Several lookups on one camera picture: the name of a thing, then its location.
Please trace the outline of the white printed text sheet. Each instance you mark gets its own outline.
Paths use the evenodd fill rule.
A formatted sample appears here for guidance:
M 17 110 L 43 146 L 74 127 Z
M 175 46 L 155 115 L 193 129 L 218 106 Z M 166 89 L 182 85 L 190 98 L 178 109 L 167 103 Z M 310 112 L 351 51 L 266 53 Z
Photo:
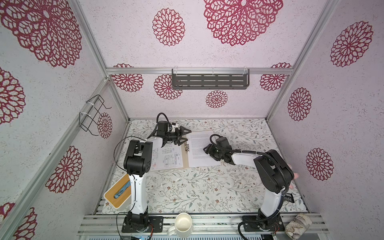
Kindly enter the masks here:
M 209 154 L 204 152 L 210 142 L 210 136 L 213 135 L 212 130 L 192 132 L 187 134 L 187 144 L 189 146 L 188 161 L 190 168 L 197 167 L 215 167 L 220 166 L 221 163 L 210 157 Z

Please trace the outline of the white technical drawing sheet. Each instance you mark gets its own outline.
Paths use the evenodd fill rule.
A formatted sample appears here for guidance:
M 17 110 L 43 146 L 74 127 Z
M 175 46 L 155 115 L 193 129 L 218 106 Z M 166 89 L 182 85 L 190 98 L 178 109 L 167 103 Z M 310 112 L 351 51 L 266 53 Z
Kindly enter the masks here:
M 152 162 L 150 172 L 183 168 L 182 147 L 165 144 L 161 139 L 153 139 Z

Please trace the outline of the beige manila folder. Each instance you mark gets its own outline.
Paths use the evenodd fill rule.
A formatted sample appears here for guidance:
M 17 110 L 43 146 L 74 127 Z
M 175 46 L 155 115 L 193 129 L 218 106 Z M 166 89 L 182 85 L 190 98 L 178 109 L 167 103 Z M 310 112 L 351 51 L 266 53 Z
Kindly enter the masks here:
M 160 138 L 160 137 L 151 137 L 151 138 L 149 138 L 149 141 L 152 142 L 153 139 L 161 139 L 162 140 L 162 138 Z M 188 161 L 189 146 L 186 142 L 186 143 L 182 144 L 181 147 L 182 147 L 182 156 L 183 156 L 183 168 L 182 169 L 188 169 L 188 168 L 190 168 L 189 167 L 189 161 Z

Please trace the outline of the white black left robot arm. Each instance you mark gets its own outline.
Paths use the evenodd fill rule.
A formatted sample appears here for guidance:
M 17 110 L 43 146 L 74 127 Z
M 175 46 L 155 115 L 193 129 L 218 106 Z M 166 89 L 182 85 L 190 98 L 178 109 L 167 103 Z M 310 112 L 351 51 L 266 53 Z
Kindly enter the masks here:
M 143 215 L 148 211 L 146 190 L 147 173 L 183 167 L 182 145 L 192 131 L 175 123 L 159 121 L 145 140 L 130 141 L 124 160 L 124 169 L 132 187 L 130 212 Z

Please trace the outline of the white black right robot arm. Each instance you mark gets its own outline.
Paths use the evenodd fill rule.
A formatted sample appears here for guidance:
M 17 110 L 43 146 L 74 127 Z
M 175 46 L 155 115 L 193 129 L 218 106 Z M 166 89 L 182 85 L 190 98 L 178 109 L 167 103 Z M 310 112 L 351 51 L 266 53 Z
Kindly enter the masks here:
M 233 149 L 226 137 L 213 134 L 204 152 L 216 161 L 256 168 L 266 189 L 259 216 L 263 220 L 279 214 L 295 174 L 276 150 L 256 152 Z

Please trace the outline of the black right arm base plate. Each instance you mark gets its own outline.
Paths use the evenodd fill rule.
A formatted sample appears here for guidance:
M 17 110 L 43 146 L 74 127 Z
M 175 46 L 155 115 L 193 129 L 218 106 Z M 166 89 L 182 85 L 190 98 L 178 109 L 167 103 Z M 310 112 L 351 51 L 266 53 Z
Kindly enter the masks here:
M 242 216 L 242 222 L 245 222 L 244 229 L 246 232 L 283 232 L 285 226 L 280 213 L 274 213 L 266 217 L 261 211 L 254 216 Z

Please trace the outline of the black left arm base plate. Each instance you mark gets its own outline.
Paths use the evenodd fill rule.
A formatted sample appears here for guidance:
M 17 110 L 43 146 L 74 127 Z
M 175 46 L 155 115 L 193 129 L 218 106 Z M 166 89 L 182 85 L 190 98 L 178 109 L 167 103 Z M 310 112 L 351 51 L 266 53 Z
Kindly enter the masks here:
M 128 212 L 124 218 L 122 233 L 161 233 L 163 226 L 163 216 L 152 216 L 148 211 L 141 214 Z

